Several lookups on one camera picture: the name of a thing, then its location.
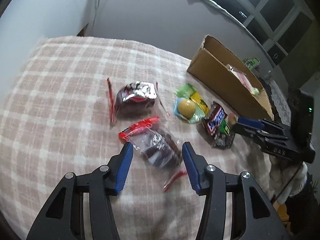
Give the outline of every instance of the gray wall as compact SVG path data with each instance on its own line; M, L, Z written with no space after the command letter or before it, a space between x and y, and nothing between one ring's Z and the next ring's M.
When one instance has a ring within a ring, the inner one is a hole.
M263 75L272 69L242 28L200 0L100 0L94 17L86 35L140 41L192 59L210 34L240 59L259 58Z
M12 0L0 18L0 102L42 38L77 35L89 0Z

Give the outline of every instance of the open cardboard box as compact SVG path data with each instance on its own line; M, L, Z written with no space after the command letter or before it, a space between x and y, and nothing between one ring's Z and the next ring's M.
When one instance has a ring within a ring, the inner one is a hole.
M226 68L228 64L244 72L251 85L259 89L260 94L256 97L251 95ZM274 119L268 95L259 80L239 58L214 37L204 38L187 71L219 95L240 116L251 119Z

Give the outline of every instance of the dark fabric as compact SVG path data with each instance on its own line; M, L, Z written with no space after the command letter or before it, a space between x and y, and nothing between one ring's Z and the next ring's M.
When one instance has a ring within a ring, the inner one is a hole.
M0 212L0 239L5 240L21 240L16 233L12 230L8 222Z
M308 173L303 190L298 195L289 197L285 202L291 222L290 229L293 234L299 235L297 239L316 239L305 238L305 236L320 234L320 209L313 194L311 181L312 175Z

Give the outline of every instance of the bed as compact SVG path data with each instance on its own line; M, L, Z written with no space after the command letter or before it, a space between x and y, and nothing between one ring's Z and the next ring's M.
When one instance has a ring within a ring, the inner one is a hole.
M114 91L135 80L158 81L164 107L172 113L175 90L187 82L206 102L229 107L186 72L189 59L136 41L61 37L41 41L15 79L0 112L0 210L21 239L48 196L69 171L90 173L118 154L118 132L132 121L109 123L106 78ZM181 144L190 141L208 163L224 172L250 172L268 196L268 155L239 135L228 150L212 149L196 125L174 114L164 125ZM162 191L157 171L134 155L122 193L112 198L121 239L193 240L205 197L192 190L187 176ZM90 239L88 196L84 223ZM230 238L231 196L227 195L224 238Z

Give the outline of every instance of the plastic bag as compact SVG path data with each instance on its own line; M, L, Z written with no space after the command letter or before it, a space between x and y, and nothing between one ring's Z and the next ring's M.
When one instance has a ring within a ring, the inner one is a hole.
M259 89L254 88L251 85L249 79L247 78L247 75L244 72L236 69L235 67L233 67L229 64L227 65L227 69L230 70L240 80L242 85L244 85L253 96L257 96L260 93Z
M204 114L207 114L209 112L209 107L202 99L201 95L198 93L198 89L195 86L187 83L176 90L176 95L179 98L190 98L198 105L198 107L204 112Z
M117 118L132 118L141 115L161 115L158 111L160 106L165 110L158 94L158 82L154 85L149 82L135 81L122 87L114 100L111 81L108 78L108 89L110 101L110 123L114 125Z
M144 119L120 132L119 138L131 142L153 166L167 171L163 189L167 191L174 180L186 173L180 170L180 142L159 121L158 116Z
M189 123L197 123L201 121L203 117L205 117L205 113L196 105L196 111L190 119L187 119L178 111L178 104L183 98L178 98L173 105L173 112L176 116L181 117L183 120L186 120Z

